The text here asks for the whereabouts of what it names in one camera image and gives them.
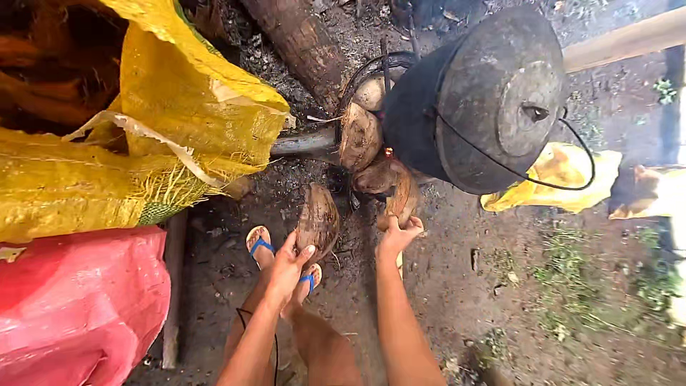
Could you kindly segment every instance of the dirt ground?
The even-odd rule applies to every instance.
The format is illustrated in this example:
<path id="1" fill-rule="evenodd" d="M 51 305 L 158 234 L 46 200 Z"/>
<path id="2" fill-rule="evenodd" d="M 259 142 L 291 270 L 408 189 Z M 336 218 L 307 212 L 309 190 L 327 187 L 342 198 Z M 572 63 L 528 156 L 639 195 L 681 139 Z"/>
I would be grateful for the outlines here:
<path id="1" fill-rule="evenodd" d="M 378 37 L 390 29 L 391 49 L 409 49 L 409 43 L 390 28 L 383 2 L 364 1 L 357 16 L 355 1 L 314 1 L 320 17 L 341 42 L 354 70 L 378 52 Z M 441 34 L 463 33 L 469 23 L 518 1 L 456 1 L 463 10 L 461 22 L 449 28 L 421 32 L 423 49 L 435 46 Z M 551 20 L 563 46 L 601 34 L 682 5 L 678 1 L 564 0 L 536 2 Z M 268 42 L 259 44 L 241 9 L 229 1 L 235 36 L 242 47 L 241 65 L 276 87 L 299 118 L 324 117 L 311 96 L 284 72 L 283 63 Z M 255 53 L 262 62 L 255 61 Z M 683 48 L 665 50 L 612 65 L 581 71 L 569 77 L 569 117 L 596 150 L 623 153 L 622 174 L 641 163 L 673 163 L 678 145 L 675 104 L 657 103 L 652 85 L 659 78 L 683 82 Z M 568 135 L 558 129 L 553 140 Z M 253 176 L 254 192 L 239 203 L 213 197 L 190 209 L 187 256 L 184 265 L 180 366 L 160 368 L 161 349 L 150 355 L 130 376 L 127 385 L 213 385 L 222 362 L 230 321 L 237 316 L 248 291 L 257 281 L 257 266 L 246 252 L 244 240 L 255 225 L 267 225 L 278 247 L 295 227 L 307 184 L 320 182 L 333 192 L 342 215 L 340 238 L 321 263 L 323 281 L 307 308 L 328 320 L 353 344 L 365 384 L 386 384 L 376 330 L 376 295 L 373 247 L 382 206 L 363 198 L 352 212 L 345 174 L 328 164 L 281 159 Z M 496 358 L 498 368 L 515 385 L 663 385 L 686 382 L 686 352 L 680 347 L 679 329 L 653 320 L 636 322 L 641 302 L 632 283 L 637 267 L 649 264 L 650 251 L 636 237 L 641 229 L 659 229 L 658 219 L 607 220 L 610 200 L 578 215 L 546 207 L 518 207 L 498 214 L 481 209 L 478 197 L 438 181 L 423 185 L 419 216 L 427 233 L 405 254 L 405 287 L 412 308 L 431 342 L 451 384 L 461 384 L 457 364 L 464 363 L 467 346 L 489 342 L 502 331 Z M 606 328 L 574 328 L 559 341 L 541 321 L 542 285 L 535 267 L 545 264 L 544 235 L 553 225 L 583 230 L 582 250 L 589 261 L 589 277 L 600 291 L 600 314 Z M 478 249 L 478 266 L 473 250 Z M 509 253 L 509 268 L 518 283 L 501 279 L 499 260 Z M 629 326 L 635 328 L 624 331 Z M 280 325 L 280 385 L 305 384 L 305 368 L 293 347 L 287 326 Z"/>

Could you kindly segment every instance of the pink plastic bag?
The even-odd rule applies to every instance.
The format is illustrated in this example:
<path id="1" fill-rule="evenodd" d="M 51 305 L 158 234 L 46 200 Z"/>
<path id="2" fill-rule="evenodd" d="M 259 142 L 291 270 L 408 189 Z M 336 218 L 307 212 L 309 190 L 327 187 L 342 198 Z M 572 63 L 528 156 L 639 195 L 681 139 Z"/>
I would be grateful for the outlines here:
<path id="1" fill-rule="evenodd" d="M 108 229 L 0 261 L 0 384 L 122 384 L 167 317 L 164 245 L 158 227 Z"/>

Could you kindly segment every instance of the wire handle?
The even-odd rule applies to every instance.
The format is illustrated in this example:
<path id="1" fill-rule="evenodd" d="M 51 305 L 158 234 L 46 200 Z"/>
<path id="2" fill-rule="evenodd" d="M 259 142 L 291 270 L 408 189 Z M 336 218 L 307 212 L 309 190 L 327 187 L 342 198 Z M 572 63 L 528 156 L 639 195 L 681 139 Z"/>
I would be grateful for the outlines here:
<path id="1" fill-rule="evenodd" d="M 518 177 L 520 177 L 520 178 L 525 179 L 526 181 L 531 181 L 531 182 L 537 183 L 537 184 L 539 184 L 539 185 L 547 186 L 547 187 L 549 187 L 549 188 L 554 188 L 554 189 L 560 189 L 560 190 L 584 190 L 584 189 L 586 189 L 587 187 L 591 186 L 591 184 L 592 184 L 593 181 L 595 180 L 595 160 L 593 159 L 593 155 L 591 154 L 591 151 L 589 150 L 589 147 L 586 145 L 586 143 L 583 141 L 583 139 L 581 139 L 581 136 L 579 135 L 579 133 L 577 133 L 576 130 L 574 130 L 574 129 L 571 127 L 571 125 L 569 124 L 569 122 L 567 122 L 567 120 L 566 120 L 565 118 L 563 118 L 563 117 L 562 117 L 562 118 L 558 118 L 558 120 L 559 120 L 560 122 L 562 122 L 563 124 L 565 124 L 565 126 L 574 134 L 574 137 L 576 137 L 576 139 L 579 141 L 579 143 L 581 144 L 581 146 L 582 146 L 582 147 L 584 148 L 584 150 L 586 151 L 586 154 L 588 154 L 589 159 L 591 160 L 591 178 L 589 179 L 589 182 L 586 183 L 586 185 L 581 186 L 581 187 L 578 187 L 578 188 L 570 188 L 570 187 L 568 187 L 568 186 L 560 186 L 560 185 L 555 185 L 555 184 L 553 184 L 553 183 L 547 183 L 547 182 L 535 180 L 535 179 L 530 178 L 528 175 L 521 174 L 520 172 L 517 172 L 516 170 L 513 170 L 512 168 L 503 165 L 502 163 L 500 163 L 500 161 L 498 161 L 497 159 L 493 158 L 490 154 L 486 153 L 486 152 L 483 151 L 481 148 L 479 148 L 479 147 L 476 146 L 475 144 L 472 144 L 467 138 L 465 138 L 464 135 L 462 135 L 462 134 L 455 128 L 455 126 L 453 126 L 452 124 L 450 124 L 450 122 L 448 122 L 448 121 L 443 117 L 443 115 L 441 115 L 441 113 L 440 113 L 440 111 L 438 111 L 438 108 L 437 108 L 437 107 L 435 107 L 434 109 L 435 109 L 435 111 L 436 111 L 436 115 L 440 118 L 440 120 L 442 120 L 443 123 L 445 123 L 445 124 L 455 133 L 455 134 L 457 134 L 458 137 L 460 137 L 460 138 L 462 139 L 462 141 L 465 141 L 466 143 L 468 143 L 469 146 L 471 146 L 471 147 L 473 147 L 474 149 L 478 150 L 481 154 L 483 154 L 483 155 L 485 155 L 486 157 L 488 157 L 488 159 L 490 159 L 491 161 L 495 162 L 497 165 L 501 166 L 502 168 L 504 168 L 505 170 L 509 171 L 510 173 L 512 173 L 512 174 L 514 174 L 514 175 L 516 175 L 516 176 L 518 176 Z M 565 109 L 565 115 L 564 115 L 564 117 L 566 117 L 566 116 L 567 116 L 567 109 Z"/>

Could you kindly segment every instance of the coconut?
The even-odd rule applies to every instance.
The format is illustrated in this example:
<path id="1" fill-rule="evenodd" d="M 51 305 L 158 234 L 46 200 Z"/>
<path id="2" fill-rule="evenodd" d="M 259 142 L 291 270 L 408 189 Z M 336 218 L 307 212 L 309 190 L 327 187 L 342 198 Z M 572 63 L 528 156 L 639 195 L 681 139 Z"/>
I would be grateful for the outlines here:
<path id="1" fill-rule="evenodd" d="M 395 184 L 396 172 L 390 168 L 392 159 L 374 161 L 353 175 L 353 189 L 362 193 L 378 194 L 390 190 Z"/>
<path id="2" fill-rule="evenodd" d="M 389 216 L 397 216 L 400 228 L 405 229 L 419 202 L 419 187 L 410 170 L 397 159 L 391 161 L 390 169 L 395 172 L 395 192 L 386 199 L 383 218 L 377 221 L 380 231 L 388 229 Z"/>
<path id="3" fill-rule="evenodd" d="M 395 82 L 390 81 L 392 89 Z M 367 111 L 381 110 L 386 87 L 383 85 L 383 74 L 375 75 L 365 80 L 355 91 L 352 101 Z"/>
<path id="4" fill-rule="evenodd" d="M 356 103 L 350 103 L 341 121 L 341 165 L 351 172 L 366 168 L 376 157 L 383 137 L 381 124 L 374 114 Z"/>
<path id="5" fill-rule="evenodd" d="M 317 252 L 307 261 L 305 267 L 321 260 L 331 252 L 339 229 L 338 209 L 331 193 L 325 186 L 310 183 L 305 192 L 305 204 L 298 221 L 296 248 L 302 251 L 308 245 L 317 247 Z"/>

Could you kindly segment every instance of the yellow plastic bag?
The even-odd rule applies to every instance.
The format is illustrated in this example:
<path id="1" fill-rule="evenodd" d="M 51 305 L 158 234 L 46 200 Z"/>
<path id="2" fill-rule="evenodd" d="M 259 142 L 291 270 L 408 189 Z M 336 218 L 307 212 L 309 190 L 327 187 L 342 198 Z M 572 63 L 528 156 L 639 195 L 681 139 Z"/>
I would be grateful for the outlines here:
<path id="1" fill-rule="evenodd" d="M 686 188 L 686 166 L 634 167 L 634 185 L 625 192 L 627 200 L 613 213 L 611 220 L 651 216 L 686 216 L 682 204 Z"/>
<path id="2" fill-rule="evenodd" d="M 603 150 L 593 159 L 595 181 L 584 190 L 561 190 L 524 181 L 505 192 L 481 196 L 481 204 L 490 212 L 501 212 L 519 205 L 547 205 L 573 213 L 581 212 L 610 196 L 610 188 L 619 174 L 622 154 Z M 591 162 L 586 152 L 577 146 L 549 142 L 529 169 L 528 176 L 560 186 L 583 186 L 591 177 Z"/>
<path id="3" fill-rule="evenodd" d="M 226 62 L 172 0 L 102 0 L 130 20 L 120 95 L 86 134 L 0 128 L 0 241 L 157 223 L 264 169 L 286 101 Z"/>

